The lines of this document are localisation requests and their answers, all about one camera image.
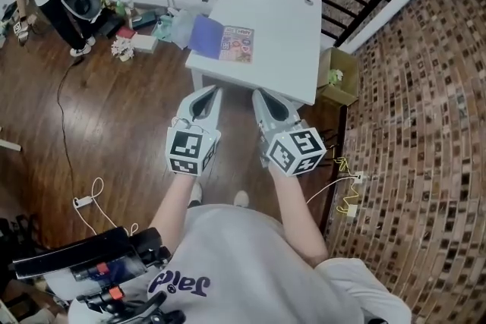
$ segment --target shoe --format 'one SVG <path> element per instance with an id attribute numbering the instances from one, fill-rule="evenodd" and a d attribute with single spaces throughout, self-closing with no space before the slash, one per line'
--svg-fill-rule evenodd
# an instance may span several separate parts
<path id="1" fill-rule="evenodd" d="M 89 46 L 94 46 L 94 44 L 96 43 L 96 38 L 94 36 L 91 36 L 90 38 L 88 38 L 86 40 L 86 43 L 89 45 Z"/>
<path id="2" fill-rule="evenodd" d="M 233 200 L 233 205 L 240 206 L 241 208 L 248 208 L 250 205 L 250 197 L 248 196 L 248 193 L 244 190 L 240 190 Z"/>
<path id="3" fill-rule="evenodd" d="M 91 52 L 91 46 L 86 44 L 81 50 L 71 49 L 69 52 L 73 57 L 81 57 L 82 55 L 88 54 Z"/>
<path id="4" fill-rule="evenodd" d="M 198 182 L 192 187 L 189 204 L 191 204 L 193 201 L 198 201 L 199 203 L 203 202 L 203 188 Z"/>

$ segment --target white outlet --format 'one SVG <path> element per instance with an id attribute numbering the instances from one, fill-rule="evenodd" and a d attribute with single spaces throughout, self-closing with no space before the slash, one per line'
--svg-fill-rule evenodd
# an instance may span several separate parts
<path id="1" fill-rule="evenodd" d="M 348 207 L 348 217 L 354 218 L 356 216 L 356 212 L 358 211 L 358 206 L 355 204 L 349 204 Z"/>
<path id="2" fill-rule="evenodd" d="M 354 184 L 363 184 L 363 180 L 366 178 L 364 171 L 357 171 L 355 174 Z"/>

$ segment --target white table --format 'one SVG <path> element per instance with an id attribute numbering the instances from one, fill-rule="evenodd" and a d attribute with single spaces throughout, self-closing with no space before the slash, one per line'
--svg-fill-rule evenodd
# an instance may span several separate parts
<path id="1" fill-rule="evenodd" d="M 254 29 L 253 61 L 217 61 L 192 52 L 185 64 L 191 69 L 194 89 L 203 87 L 203 75 L 207 75 L 244 87 L 267 88 L 294 102 L 313 105 L 321 10 L 320 0 L 218 0 L 212 19 Z"/>

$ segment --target white cable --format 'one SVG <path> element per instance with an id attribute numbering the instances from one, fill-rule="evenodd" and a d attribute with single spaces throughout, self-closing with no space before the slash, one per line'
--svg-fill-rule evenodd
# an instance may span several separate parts
<path id="1" fill-rule="evenodd" d="M 95 235 L 97 235 L 96 231 L 94 231 L 94 228 L 93 228 L 93 227 L 91 227 L 91 226 L 90 226 L 90 225 L 87 223 L 87 221 L 86 221 L 86 220 L 84 220 L 84 217 L 83 217 L 83 216 L 81 216 L 81 214 L 79 213 L 79 210 L 77 210 L 77 208 L 76 208 L 76 204 L 75 204 L 75 203 L 76 203 L 76 199 L 73 199 L 73 207 L 74 207 L 74 210 L 76 211 L 76 213 L 79 215 L 79 217 L 81 218 L 81 220 L 83 221 L 83 223 L 84 223 L 85 225 L 87 225 L 87 226 L 88 226 L 88 228 L 89 228 L 89 229 L 90 229 L 90 230 L 91 230 L 91 231 L 92 231 L 92 232 L 93 232 Z"/>
<path id="2" fill-rule="evenodd" d="M 101 188 L 98 190 L 98 193 L 97 194 L 94 194 L 94 187 L 96 185 L 96 182 L 100 180 L 101 181 Z M 112 223 L 112 226 L 117 228 L 118 226 L 108 217 L 108 215 L 105 214 L 105 212 L 102 210 L 101 206 L 99 206 L 98 202 L 96 201 L 96 198 L 103 192 L 103 189 L 105 188 L 105 181 L 103 181 L 103 179 L 101 177 L 96 177 L 95 180 L 93 181 L 93 185 L 91 185 L 91 196 L 90 198 L 93 200 L 93 202 L 96 204 L 96 206 L 98 207 L 99 211 L 103 214 L 103 216 L 105 216 L 108 221 L 110 223 Z M 75 201 L 76 199 L 73 200 L 73 207 L 74 207 L 74 210 L 76 211 L 76 213 L 79 215 L 79 217 L 81 218 L 81 220 L 84 222 L 85 225 L 87 225 L 90 230 L 95 234 L 97 235 L 96 231 L 94 230 L 93 227 L 91 227 L 86 220 L 84 220 L 83 216 L 80 214 L 79 210 L 76 208 L 75 206 Z M 123 228 L 125 230 L 125 232 L 127 233 L 127 235 L 129 236 L 133 236 L 133 234 L 135 232 L 138 231 L 138 223 L 134 223 L 131 225 L 130 227 L 130 232 L 128 232 L 128 230 L 124 227 Z"/>
<path id="3" fill-rule="evenodd" d="M 320 192 L 322 192 L 324 189 L 327 189 L 328 187 L 330 187 L 332 184 L 335 184 L 336 182 L 339 182 L 339 181 L 342 181 L 342 180 L 349 180 L 349 179 L 355 179 L 355 176 L 351 175 L 351 176 L 347 176 L 347 177 L 341 177 L 341 178 L 338 178 L 337 180 L 331 182 L 329 185 L 326 185 L 325 187 L 323 187 L 321 190 L 319 190 L 315 195 L 313 195 L 313 197 L 311 197 L 306 203 L 309 204 L 311 202 L 312 199 L 314 199 Z"/>
<path id="4" fill-rule="evenodd" d="M 204 130 L 200 125 L 198 124 L 194 124 L 194 123 L 191 123 L 191 121 L 189 121 L 188 119 L 185 119 L 185 118 L 179 118 L 177 116 L 175 116 L 174 118 L 172 118 L 172 121 L 171 121 L 171 125 L 174 127 L 179 121 L 183 122 L 185 124 L 185 128 L 184 130 L 188 130 L 190 129 L 191 127 L 197 127 L 199 128 L 202 132 L 204 133 L 207 133 L 209 134 L 209 131 L 206 131 Z"/>

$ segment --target red button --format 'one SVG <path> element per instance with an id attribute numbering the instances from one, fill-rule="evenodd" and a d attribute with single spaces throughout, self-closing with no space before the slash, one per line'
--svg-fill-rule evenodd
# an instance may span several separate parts
<path id="1" fill-rule="evenodd" d="M 125 296 L 123 291 L 118 286 L 110 289 L 109 293 L 113 297 L 113 300 L 121 300 Z"/>
<path id="2" fill-rule="evenodd" d="M 96 265 L 96 268 L 100 274 L 106 274 L 107 272 L 109 272 L 108 266 L 104 262 Z"/>

